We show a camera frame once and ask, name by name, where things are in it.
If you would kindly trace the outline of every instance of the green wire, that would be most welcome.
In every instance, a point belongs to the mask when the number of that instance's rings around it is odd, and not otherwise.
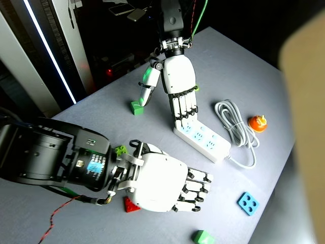
[[[63,190],[64,192],[73,195],[74,197],[79,196],[79,194],[75,193],[74,191],[70,190],[69,188],[66,187],[59,187],[61,190]]]
[[[195,28],[193,30],[193,33],[191,35],[191,38],[192,39],[193,39],[193,36],[194,36],[195,32],[197,31],[197,28],[198,28],[198,26],[200,24],[201,18],[202,18],[203,14],[204,14],[204,11],[205,11],[205,8],[206,8],[207,4],[208,4],[208,0],[205,0],[205,3],[204,3],[204,6],[203,6],[203,9],[202,9],[202,12],[201,12],[201,14],[199,16],[198,22],[197,22],[197,24],[196,24],[196,26],[195,26]]]

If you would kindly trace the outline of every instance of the gray table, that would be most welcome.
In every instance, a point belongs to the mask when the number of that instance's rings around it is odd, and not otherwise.
[[[44,243],[192,243],[190,237],[199,229],[212,234],[216,243],[248,243],[294,144],[285,83],[281,72],[212,28],[195,36],[186,55],[200,86],[201,122],[229,140],[214,113],[216,102],[232,99],[244,119],[266,115],[269,127],[258,135],[257,166],[244,170],[227,161],[215,165],[177,137],[161,82],[145,114],[133,116],[129,103],[139,97],[138,81],[147,67],[143,65],[55,119],[98,131],[113,146],[128,145],[131,139],[152,143],[188,166],[212,173],[215,180],[202,210],[125,213],[125,192],[121,191],[107,206],[72,202],[54,217],[55,227]],[[245,148],[233,147],[231,155],[240,161],[251,160]],[[81,194],[105,195],[70,187]],[[246,191],[260,202],[251,217],[236,204]],[[67,200],[39,187],[4,180],[0,181],[0,196],[0,243],[37,243],[48,228],[52,211]]]

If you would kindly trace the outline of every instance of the led light strip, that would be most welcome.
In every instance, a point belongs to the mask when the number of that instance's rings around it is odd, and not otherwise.
[[[76,104],[77,102],[76,102],[74,96],[72,95],[72,92],[71,92],[71,90],[70,90],[70,88],[69,88],[69,86],[68,86],[68,84],[67,84],[67,82],[66,82],[66,80],[65,80],[65,78],[64,78],[64,76],[63,76],[63,74],[61,72],[61,70],[60,70],[60,67],[59,67],[59,65],[57,64],[57,62],[56,62],[56,60],[54,58],[54,55],[53,55],[53,53],[52,53],[52,51],[51,51],[51,49],[49,47],[49,44],[47,43],[47,41],[45,39],[45,36],[44,36],[44,34],[43,34],[43,32],[42,32],[42,30],[40,28],[39,23],[36,20],[35,14],[34,14],[34,12],[31,9],[28,0],[23,0],[23,1],[24,1],[25,5],[26,5],[26,8],[27,8],[28,12],[29,12],[29,15],[31,16],[32,21],[34,22],[34,25],[35,25],[38,33],[40,34],[40,37],[41,37],[41,39],[42,39],[42,41],[44,43],[44,46],[45,46],[47,52],[49,53],[49,55],[50,55],[50,57],[52,59],[52,62],[54,64],[54,66],[55,66],[55,68],[56,68],[56,70],[57,70],[57,72],[58,72],[58,74],[59,74],[59,76],[60,76],[60,78],[61,78],[64,86],[66,87],[66,89],[67,89],[67,91],[68,91],[68,93],[70,95],[70,98],[71,98],[72,102],[74,104]]]

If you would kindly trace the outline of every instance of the white power strip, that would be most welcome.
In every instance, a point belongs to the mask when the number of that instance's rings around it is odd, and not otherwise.
[[[179,129],[174,128],[174,133],[213,163],[221,162],[230,153],[230,142],[198,120]]]

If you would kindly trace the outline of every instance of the white robotic hand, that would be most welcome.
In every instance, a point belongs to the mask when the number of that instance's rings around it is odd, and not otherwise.
[[[138,140],[130,145],[137,149],[134,156],[121,155],[121,164],[126,161],[130,166],[118,190],[127,189],[131,201],[149,211],[201,209],[198,203],[210,190],[211,174],[188,168],[154,145]]]

